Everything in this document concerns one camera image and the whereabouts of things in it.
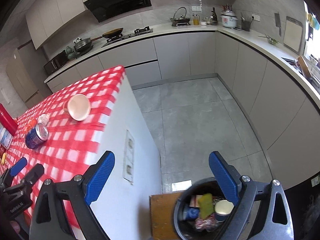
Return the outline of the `person's hand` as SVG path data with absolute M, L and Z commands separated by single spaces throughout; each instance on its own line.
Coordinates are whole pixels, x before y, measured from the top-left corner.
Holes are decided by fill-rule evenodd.
M 20 225 L 15 221 L 10 221 L 10 225 L 12 226 L 12 228 L 15 230 L 16 233 L 20 233 Z

